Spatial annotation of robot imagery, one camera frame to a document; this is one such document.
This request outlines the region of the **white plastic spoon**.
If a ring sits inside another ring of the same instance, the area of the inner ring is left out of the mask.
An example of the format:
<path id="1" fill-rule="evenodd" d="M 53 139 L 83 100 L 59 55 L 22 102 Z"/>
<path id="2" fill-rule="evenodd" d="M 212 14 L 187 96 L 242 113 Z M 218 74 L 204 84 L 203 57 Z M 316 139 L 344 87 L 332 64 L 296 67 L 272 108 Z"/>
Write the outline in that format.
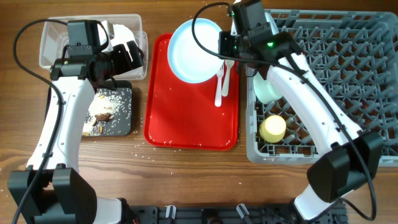
<path id="1" fill-rule="evenodd" d="M 224 64 L 226 66 L 226 72 L 224 77 L 224 83 L 221 90 L 222 96 L 228 96 L 229 93 L 229 81 L 230 81 L 230 73 L 231 69 L 234 66 L 234 60 L 225 60 Z"/>

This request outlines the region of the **white paper napkin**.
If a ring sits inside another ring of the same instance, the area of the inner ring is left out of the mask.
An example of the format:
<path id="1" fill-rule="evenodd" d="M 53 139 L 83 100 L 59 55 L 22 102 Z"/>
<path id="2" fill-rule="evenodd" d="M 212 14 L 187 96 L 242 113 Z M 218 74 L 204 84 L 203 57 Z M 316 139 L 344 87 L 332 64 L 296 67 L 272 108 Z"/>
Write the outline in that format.
<path id="1" fill-rule="evenodd" d="M 119 44 L 123 44 L 129 56 L 131 56 L 127 43 L 130 41 L 135 42 L 134 34 L 126 26 L 119 24 L 113 25 L 113 31 L 114 37 L 111 39 L 113 47 Z"/>

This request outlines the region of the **food scraps and rice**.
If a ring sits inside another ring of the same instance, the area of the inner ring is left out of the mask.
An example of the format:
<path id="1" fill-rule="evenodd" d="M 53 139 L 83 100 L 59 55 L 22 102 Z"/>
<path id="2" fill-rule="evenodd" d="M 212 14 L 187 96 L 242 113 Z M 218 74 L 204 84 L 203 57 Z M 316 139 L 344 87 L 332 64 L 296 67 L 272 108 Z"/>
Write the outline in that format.
<path id="1" fill-rule="evenodd" d="M 83 126 L 82 136 L 125 136 L 131 132 L 132 89 L 98 89 Z"/>

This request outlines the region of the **light blue plate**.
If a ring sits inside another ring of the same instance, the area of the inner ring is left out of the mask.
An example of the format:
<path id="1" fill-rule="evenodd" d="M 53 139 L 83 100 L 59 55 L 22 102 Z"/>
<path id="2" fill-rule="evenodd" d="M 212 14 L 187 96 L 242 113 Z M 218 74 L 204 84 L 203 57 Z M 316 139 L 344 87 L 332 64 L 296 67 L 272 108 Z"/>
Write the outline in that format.
<path id="1" fill-rule="evenodd" d="M 205 52 L 195 42 L 192 25 L 200 45 L 217 52 L 221 28 L 217 23 L 204 18 L 184 22 L 172 34 L 167 50 L 167 60 L 171 71 L 186 83 L 203 83 L 212 78 L 221 68 L 223 60 Z"/>

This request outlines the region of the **white plastic fork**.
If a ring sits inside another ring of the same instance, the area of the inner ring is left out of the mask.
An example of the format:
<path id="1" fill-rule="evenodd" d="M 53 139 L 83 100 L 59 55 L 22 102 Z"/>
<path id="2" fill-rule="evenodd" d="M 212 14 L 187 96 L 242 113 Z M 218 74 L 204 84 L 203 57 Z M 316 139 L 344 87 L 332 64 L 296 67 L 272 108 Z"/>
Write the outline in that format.
<path id="1" fill-rule="evenodd" d="M 224 75 L 224 65 L 220 67 L 220 69 L 216 73 L 217 77 L 217 86 L 216 86 L 216 93 L 215 93 L 215 106 L 220 107 L 222 104 L 222 79 Z"/>

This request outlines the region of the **light blue bowl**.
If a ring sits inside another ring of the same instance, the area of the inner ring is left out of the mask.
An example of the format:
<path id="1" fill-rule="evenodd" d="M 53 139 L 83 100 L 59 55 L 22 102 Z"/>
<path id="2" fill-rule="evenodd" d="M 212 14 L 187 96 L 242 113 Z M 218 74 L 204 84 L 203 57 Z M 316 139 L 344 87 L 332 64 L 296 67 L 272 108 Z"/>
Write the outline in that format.
<path id="1" fill-rule="evenodd" d="M 278 27 L 277 27 L 277 25 L 276 25 L 275 20 L 273 19 L 273 17 L 272 17 L 268 12 L 265 12 L 264 14 L 265 14 L 265 17 L 266 17 L 267 22 L 270 24 L 272 34 L 273 34 L 273 35 L 278 34 L 278 33 L 279 33 L 279 30 L 278 30 Z"/>

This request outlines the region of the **mint green bowl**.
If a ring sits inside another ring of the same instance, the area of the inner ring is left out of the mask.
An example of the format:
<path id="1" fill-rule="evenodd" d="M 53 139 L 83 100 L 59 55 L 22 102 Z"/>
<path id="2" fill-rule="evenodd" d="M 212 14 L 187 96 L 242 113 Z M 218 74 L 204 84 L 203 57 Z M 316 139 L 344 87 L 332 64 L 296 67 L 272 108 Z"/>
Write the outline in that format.
<path id="1" fill-rule="evenodd" d="M 257 73 L 253 78 L 253 88 L 256 97 L 263 104 L 268 104 L 283 97 L 282 93 L 272 86 L 268 80 L 263 79 L 260 73 Z"/>

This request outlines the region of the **yellow plastic cup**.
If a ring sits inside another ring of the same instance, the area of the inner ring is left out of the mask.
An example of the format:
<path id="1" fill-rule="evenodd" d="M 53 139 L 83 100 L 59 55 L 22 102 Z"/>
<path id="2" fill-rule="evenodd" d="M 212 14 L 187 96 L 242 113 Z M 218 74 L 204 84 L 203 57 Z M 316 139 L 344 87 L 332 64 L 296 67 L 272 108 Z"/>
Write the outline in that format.
<path id="1" fill-rule="evenodd" d="M 266 142 L 275 143 L 283 139 L 286 128 L 287 125 L 284 118 L 272 115 L 261 123 L 259 133 Z"/>

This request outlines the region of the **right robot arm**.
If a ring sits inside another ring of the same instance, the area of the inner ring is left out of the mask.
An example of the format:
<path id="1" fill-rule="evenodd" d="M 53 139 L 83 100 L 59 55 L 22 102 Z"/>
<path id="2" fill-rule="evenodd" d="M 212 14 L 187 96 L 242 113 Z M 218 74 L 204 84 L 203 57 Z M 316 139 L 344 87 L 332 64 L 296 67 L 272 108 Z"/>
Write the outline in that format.
<path id="1" fill-rule="evenodd" d="M 297 218 L 311 223 L 350 192 L 367 185 L 379 167 L 382 137 L 351 120 L 317 80 L 302 48 L 287 32 L 273 33 L 260 1 L 228 4 L 236 32 L 219 51 L 257 69 L 290 104 L 319 154 L 308 169 L 308 186 L 293 201 Z"/>

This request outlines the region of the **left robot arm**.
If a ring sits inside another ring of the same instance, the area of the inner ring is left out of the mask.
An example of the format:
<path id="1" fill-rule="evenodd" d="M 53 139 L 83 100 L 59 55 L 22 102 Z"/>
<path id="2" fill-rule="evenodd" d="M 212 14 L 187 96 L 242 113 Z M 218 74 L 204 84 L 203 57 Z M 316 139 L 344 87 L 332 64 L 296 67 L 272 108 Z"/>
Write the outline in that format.
<path id="1" fill-rule="evenodd" d="M 97 196 L 80 175 L 78 157 L 86 114 L 106 80 L 144 64 L 124 25 L 97 20 L 66 23 L 68 44 L 50 68 L 51 89 L 40 140 L 24 170 L 11 172 L 15 217 L 27 223 L 138 223 L 124 198 Z"/>

